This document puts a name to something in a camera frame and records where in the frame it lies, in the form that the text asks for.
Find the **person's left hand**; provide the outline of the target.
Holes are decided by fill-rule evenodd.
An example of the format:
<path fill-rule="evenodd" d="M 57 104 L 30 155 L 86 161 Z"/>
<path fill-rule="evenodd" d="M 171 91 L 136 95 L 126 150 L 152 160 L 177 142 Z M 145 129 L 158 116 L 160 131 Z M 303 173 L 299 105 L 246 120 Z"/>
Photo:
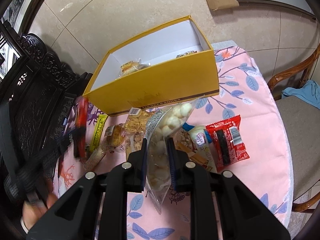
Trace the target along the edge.
<path fill-rule="evenodd" d="M 23 230 L 28 231 L 35 225 L 35 223 L 55 204 L 57 196 L 54 193 L 48 194 L 46 204 L 42 201 L 36 204 L 24 202 L 22 209 L 21 226 Z"/>

